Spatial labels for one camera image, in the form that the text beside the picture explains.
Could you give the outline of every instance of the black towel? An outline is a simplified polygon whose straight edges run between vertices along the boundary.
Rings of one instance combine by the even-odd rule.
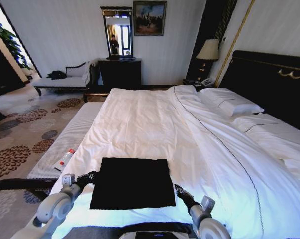
[[[90,209],[175,206],[166,159],[103,158]]]
[[[67,75],[62,71],[53,71],[47,75],[47,78],[51,78],[51,80],[65,79]]]

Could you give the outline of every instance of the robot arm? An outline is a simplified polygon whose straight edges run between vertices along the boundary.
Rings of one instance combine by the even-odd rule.
[[[97,172],[90,172],[78,177],[76,182],[74,174],[64,175],[60,192],[45,198],[34,217],[11,239],[50,239],[55,229],[65,220],[84,187],[88,183],[94,183],[96,175]]]
[[[193,229],[200,239],[231,239],[226,227],[218,220],[211,218],[215,201],[207,196],[200,203],[181,186],[175,184],[177,196],[183,200],[193,220]]]
[[[74,205],[74,201],[81,194],[84,187],[94,183],[97,172],[92,171],[77,178],[73,174],[66,174],[62,178],[63,188],[59,193],[49,195],[38,207],[37,213],[29,223],[13,235],[11,239],[50,239],[55,229],[65,220],[66,215]],[[211,218],[211,211],[215,201],[207,196],[200,203],[195,202],[193,196],[182,187],[175,184],[177,196],[188,208],[193,220],[193,229],[200,239],[230,239],[226,228],[217,220]]]

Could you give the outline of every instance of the gold trim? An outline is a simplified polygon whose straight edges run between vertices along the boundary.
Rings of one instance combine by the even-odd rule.
[[[220,69],[220,71],[219,71],[219,73],[217,75],[217,78],[216,78],[216,81],[215,81],[215,86],[216,87],[219,87],[218,81],[219,81],[220,75],[221,75],[221,73],[223,72],[223,70],[225,68],[225,65],[226,65],[226,63],[228,61],[228,58],[229,58],[231,52],[233,51],[234,45],[236,44],[236,41],[237,41],[237,39],[238,39],[238,37],[240,35],[240,32],[241,32],[241,30],[242,30],[242,28],[243,28],[243,26],[244,26],[244,24],[245,24],[245,22],[246,22],[246,20],[248,18],[248,15],[249,15],[250,10],[251,10],[252,6],[254,5],[254,3],[255,3],[255,0],[251,0],[250,4],[248,6],[248,9],[246,11],[246,14],[245,14],[245,16],[244,16],[244,18],[243,18],[243,20],[242,20],[242,22],[240,24],[240,27],[238,28],[238,31],[237,31],[237,33],[235,35],[235,38],[234,38],[234,40],[233,40],[233,42],[232,42],[232,44],[230,46],[230,49],[229,49],[229,51],[228,51],[228,53],[226,55],[226,58],[225,58],[224,62],[223,62],[223,65],[221,66],[221,69]]]
[[[290,76],[293,79],[300,79],[300,76],[294,76],[294,72],[293,71],[290,71],[289,73],[284,74],[283,71],[282,71],[282,69],[280,69],[278,71],[278,74],[281,75],[281,76]]]
[[[85,93],[86,96],[108,96],[110,93]]]
[[[252,62],[257,62],[257,63],[266,64],[266,65],[270,65],[270,66],[278,66],[278,67],[282,67],[282,68],[287,68],[287,69],[292,69],[292,70],[300,71],[300,68],[293,67],[293,66],[280,65],[280,64],[269,63],[269,62],[265,62],[265,61],[256,61],[256,60],[251,60],[251,59],[242,58],[242,57],[236,57],[236,56],[233,56],[233,59],[240,59],[240,60],[245,60],[245,61],[252,61]]]

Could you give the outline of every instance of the black headboard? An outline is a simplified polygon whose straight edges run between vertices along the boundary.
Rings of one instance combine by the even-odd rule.
[[[236,50],[220,87],[300,129],[300,57]]]

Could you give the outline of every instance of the lamp shade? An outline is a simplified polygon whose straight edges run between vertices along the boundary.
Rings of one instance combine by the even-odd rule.
[[[196,56],[198,59],[217,60],[218,59],[218,39],[208,39],[205,41],[203,48]]]

